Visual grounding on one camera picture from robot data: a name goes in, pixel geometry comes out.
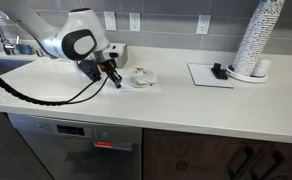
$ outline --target stack of paper cups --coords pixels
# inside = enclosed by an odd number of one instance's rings
[[[271,64],[272,62],[268,59],[259,60],[253,70],[252,76],[260,78],[265,77]]]
[[[251,76],[280,16],[285,0],[261,0],[232,64],[235,73]]]

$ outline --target black cable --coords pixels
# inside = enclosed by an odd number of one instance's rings
[[[71,102],[71,101],[73,101],[78,96],[80,96],[83,92],[85,92],[95,82],[91,82],[90,84],[88,84],[81,92],[79,92],[73,98],[71,98],[71,99],[69,99],[67,101],[43,101],[43,100],[39,100],[39,99],[35,99],[35,98],[32,98],[32,97],[29,97],[27,95],[24,95],[24,94],[18,92],[16,89],[14,89],[9,84],[7,84],[1,77],[0,77],[0,87],[5,89],[5,91],[10,93],[11,95],[13,95],[13,96],[15,96],[15,97],[17,97],[17,98],[19,98],[19,99],[21,99],[23,101],[29,102],[29,103],[45,105],[45,106],[62,106],[62,105],[67,105],[67,104],[77,104],[77,103],[81,103],[81,102],[87,101],[89,99],[92,99],[104,87],[107,79],[108,79],[108,77],[105,79],[105,81],[102,84],[102,86],[98,89],[98,91],[93,96],[91,96],[91,97],[89,97],[87,99],[84,99],[84,100],[77,101],[77,102]]]
[[[76,94],[73,98],[69,99],[67,102],[71,102],[74,99],[76,99],[78,96],[80,96],[81,94],[83,94],[91,85],[93,85],[96,81],[93,81],[91,83],[89,83],[82,91],[80,91],[78,94]]]
[[[95,94],[93,94],[92,96],[86,98],[86,99],[83,99],[83,100],[80,100],[80,101],[75,101],[75,102],[68,102],[66,105],[68,104],[78,104],[78,103],[82,103],[82,102],[85,102],[85,101],[88,101],[92,98],[94,98],[102,89],[103,87],[105,86],[106,82],[108,80],[108,77],[105,79],[105,81],[103,82],[103,84],[100,86],[100,88],[95,92]]]

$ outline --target white countertop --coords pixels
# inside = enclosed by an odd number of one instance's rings
[[[37,59],[2,77],[42,100],[69,99],[90,82],[71,63]],[[231,79],[235,89],[224,89],[194,86],[185,62],[134,58],[122,74],[135,67],[154,70],[162,91],[100,93],[85,103],[46,107],[20,101],[0,88],[0,112],[292,143],[292,71],[272,70],[262,84]]]

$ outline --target dishwasher control panel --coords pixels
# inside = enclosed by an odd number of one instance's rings
[[[112,142],[141,143],[142,128],[80,122],[73,120],[8,114],[18,130],[56,135],[66,138]]]

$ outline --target cabinet handle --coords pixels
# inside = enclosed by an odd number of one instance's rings
[[[279,151],[275,151],[272,156],[275,160],[275,163],[260,178],[256,173],[251,174],[253,180],[267,179],[285,161],[285,158]]]
[[[239,168],[235,172],[232,169],[228,170],[228,174],[231,180],[238,180],[248,168],[249,164],[254,160],[255,152],[251,147],[246,146],[244,152],[246,154],[246,158],[239,166]]]

